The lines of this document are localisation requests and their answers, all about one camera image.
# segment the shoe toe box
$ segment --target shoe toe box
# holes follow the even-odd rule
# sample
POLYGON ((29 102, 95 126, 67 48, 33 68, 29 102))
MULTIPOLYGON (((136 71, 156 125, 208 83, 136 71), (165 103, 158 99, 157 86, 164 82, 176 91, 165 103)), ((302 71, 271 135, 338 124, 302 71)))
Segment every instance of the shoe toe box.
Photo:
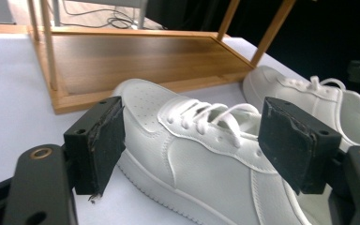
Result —
POLYGON ((122 97, 126 112, 148 131, 159 128, 158 111, 168 100, 178 96, 164 87, 140 79, 120 83, 113 94, 122 97))
POLYGON ((275 96, 280 79, 284 79, 284 76, 271 67, 261 66, 250 71, 243 82, 247 102, 261 112, 264 98, 275 96))

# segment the wooden frame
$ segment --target wooden frame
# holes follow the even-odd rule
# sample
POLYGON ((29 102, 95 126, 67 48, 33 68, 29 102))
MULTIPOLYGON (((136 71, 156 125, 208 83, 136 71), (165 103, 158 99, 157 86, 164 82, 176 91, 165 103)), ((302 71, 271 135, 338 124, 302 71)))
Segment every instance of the wooden frame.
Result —
POLYGON ((87 109, 130 78, 173 91, 240 82, 257 66, 294 2, 283 1, 248 61, 222 42, 239 0, 231 0, 217 33, 51 27, 47 0, 40 0, 43 27, 38 27, 33 0, 28 0, 32 35, 56 113, 87 109))

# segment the white table surface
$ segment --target white table surface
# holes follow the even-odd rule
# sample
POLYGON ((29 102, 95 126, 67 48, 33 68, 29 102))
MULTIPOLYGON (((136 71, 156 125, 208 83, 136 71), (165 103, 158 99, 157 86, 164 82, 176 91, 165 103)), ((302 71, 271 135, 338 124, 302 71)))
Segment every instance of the white table surface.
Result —
MULTIPOLYGON (((225 38, 224 42, 249 59, 256 49, 241 38, 225 38)), ((268 55, 260 65, 302 79, 268 55)), ((183 95, 230 106, 245 102, 240 83, 183 95)), ((22 152, 45 143, 62 145, 63 133, 84 112, 54 114, 29 36, 0 35, 0 182, 14 174, 22 152)), ((104 197, 96 204, 88 198, 75 196, 80 224, 195 224, 146 197, 117 168, 104 197)))

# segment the dark background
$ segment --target dark background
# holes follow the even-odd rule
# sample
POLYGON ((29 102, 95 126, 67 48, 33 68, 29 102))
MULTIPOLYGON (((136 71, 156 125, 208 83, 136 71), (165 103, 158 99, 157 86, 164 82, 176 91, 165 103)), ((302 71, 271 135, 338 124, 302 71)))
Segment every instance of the dark background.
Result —
MULTIPOLYGON (((281 2, 241 0, 228 34, 258 45, 281 2)), ((149 0, 147 18, 172 30, 217 31, 228 4, 149 0)), ((350 62, 360 60, 360 0, 298 0, 267 53, 306 79, 337 78, 360 94, 360 83, 348 81, 347 73, 350 62)))

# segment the wooden leg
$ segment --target wooden leg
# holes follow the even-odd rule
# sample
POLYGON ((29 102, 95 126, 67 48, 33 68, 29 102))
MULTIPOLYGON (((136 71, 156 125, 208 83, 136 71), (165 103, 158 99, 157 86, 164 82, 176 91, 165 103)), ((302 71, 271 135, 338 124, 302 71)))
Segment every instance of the wooden leg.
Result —
POLYGON ((34 41, 39 41, 39 33, 37 29, 37 16, 35 15, 34 0, 28 0, 28 10, 30 12, 30 19, 34 33, 34 41))
POLYGON ((288 16, 288 14, 291 12, 295 2, 296 0, 283 0, 281 6, 279 7, 279 10, 277 11, 276 16, 274 17, 273 21, 271 21, 270 26, 268 27, 267 31, 262 37, 262 40, 257 48, 257 51, 255 52, 252 60, 250 61, 252 66, 254 67, 257 66, 263 54, 267 51, 271 42, 273 42, 274 37, 279 31, 279 28, 285 22, 285 19, 288 16))
POLYGON ((220 28, 218 29, 217 40, 221 41, 226 35, 227 30, 230 27, 233 15, 235 14, 236 9, 238 8, 239 0, 231 0, 230 5, 227 9, 226 15, 224 16, 223 22, 221 23, 220 28))
POLYGON ((51 80, 51 89, 56 91, 57 77, 56 77, 56 67, 55 67, 54 53, 53 53, 52 29, 49 18, 47 0, 40 0, 40 6, 42 10, 43 30, 45 33, 46 54, 48 55, 48 66, 49 66, 49 74, 51 80))

